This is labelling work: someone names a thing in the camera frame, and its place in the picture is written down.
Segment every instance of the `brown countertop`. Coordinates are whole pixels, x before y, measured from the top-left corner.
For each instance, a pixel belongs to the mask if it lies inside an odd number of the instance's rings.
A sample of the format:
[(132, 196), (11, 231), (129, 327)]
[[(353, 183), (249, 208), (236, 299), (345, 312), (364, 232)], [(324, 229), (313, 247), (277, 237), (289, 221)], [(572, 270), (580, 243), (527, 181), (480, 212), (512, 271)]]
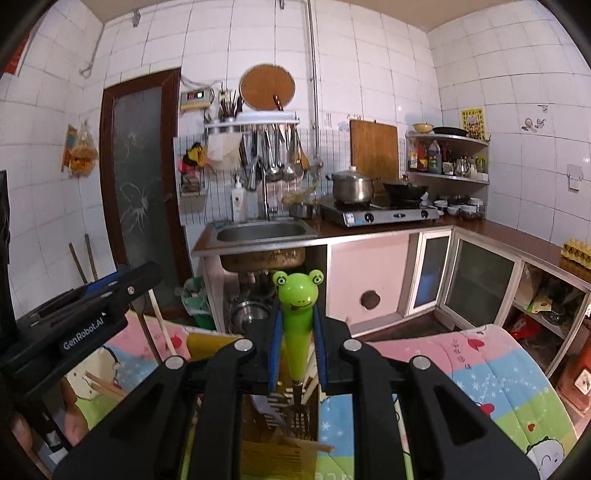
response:
[[(371, 225), (354, 228), (339, 226), (320, 218), (307, 220), (306, 222), (318, 232), (318, 238), (314, 239), (313, 241), (313, 244), (315, 245), (322, 244), (322, 240), (343, 236), (365, 236), (374, 233), (419, 231), (422, 229), (454, 226), (503, 243), (513, 249), (523, 252), (526, 255), (535, 257), (536, 259), (547, 263), (550, 266), (562, 269), (565, 272), (572, 274), (575, 277), (578, 277), (584, 282), (590, 284), (591, 288), (591, 271), (585, 269), (573, 261), (562, 257), (560, 255), (560, 247), (557, 245), (551, 244), (528, 233), (521, 232), (514, 228), (500, 225), (488, 220), (465, 221), (457, 217), (446, 215), (439, 220), (432, 222), (392, 223), (390, 225)], [(219, 247), (212, 247), (209, 245), (209, 239), (211, 238), (213, 230), (213, 224), (210, 223), (206, 226), (205, 230), (195, 243), (192, 253), (197, 255), (207, 255), (208, 251), (211, 251), (213, 255), (219, 254)]]

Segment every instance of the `pink cabinet panel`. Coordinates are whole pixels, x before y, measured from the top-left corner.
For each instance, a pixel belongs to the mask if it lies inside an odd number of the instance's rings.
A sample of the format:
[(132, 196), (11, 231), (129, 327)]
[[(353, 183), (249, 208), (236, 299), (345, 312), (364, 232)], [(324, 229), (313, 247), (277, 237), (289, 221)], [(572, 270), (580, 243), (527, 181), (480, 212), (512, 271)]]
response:
[[(395, 313), (402, 289), (408, 235), (391, 235), (332, 245), (326, 284), (326, 312), (339, 320), (359, 323)], [(379, 303), (362, 305), (362, 295), (374, 291)], [(364, 303), (377, 297), (366, 293)]]

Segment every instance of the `yellow poster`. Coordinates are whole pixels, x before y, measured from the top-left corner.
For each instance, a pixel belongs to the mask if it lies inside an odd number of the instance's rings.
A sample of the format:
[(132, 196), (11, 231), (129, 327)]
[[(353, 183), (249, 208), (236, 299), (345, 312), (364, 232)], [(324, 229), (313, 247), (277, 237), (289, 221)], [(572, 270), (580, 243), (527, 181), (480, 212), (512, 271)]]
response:
[(484, 110), (482, 108), (462, 110), (462, 128), (468, 131), (468, 137), (486, 140)]

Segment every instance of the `frog eye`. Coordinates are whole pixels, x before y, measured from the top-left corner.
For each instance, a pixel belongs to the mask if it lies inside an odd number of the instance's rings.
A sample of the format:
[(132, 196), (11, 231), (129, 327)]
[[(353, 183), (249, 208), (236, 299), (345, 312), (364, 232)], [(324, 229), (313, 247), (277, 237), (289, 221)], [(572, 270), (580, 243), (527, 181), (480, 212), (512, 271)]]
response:
[(308, 276), (315, 285), (320, 285), (324, 281), (324, 274), (320, 270), (312, 270)]
[(273, 275), (273, 283), (279, 287), (287, 283), (287, 274), (285, 272), (275, 272)]

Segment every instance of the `yellow egg tray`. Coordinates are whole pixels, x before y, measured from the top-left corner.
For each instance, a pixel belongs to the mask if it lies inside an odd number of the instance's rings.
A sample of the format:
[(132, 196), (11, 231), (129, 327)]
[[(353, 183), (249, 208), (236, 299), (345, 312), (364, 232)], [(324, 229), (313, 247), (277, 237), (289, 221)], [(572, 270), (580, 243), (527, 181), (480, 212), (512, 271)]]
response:
[(560, 255), (591, 270), (591, 245), (576, 238), (566, 241)]

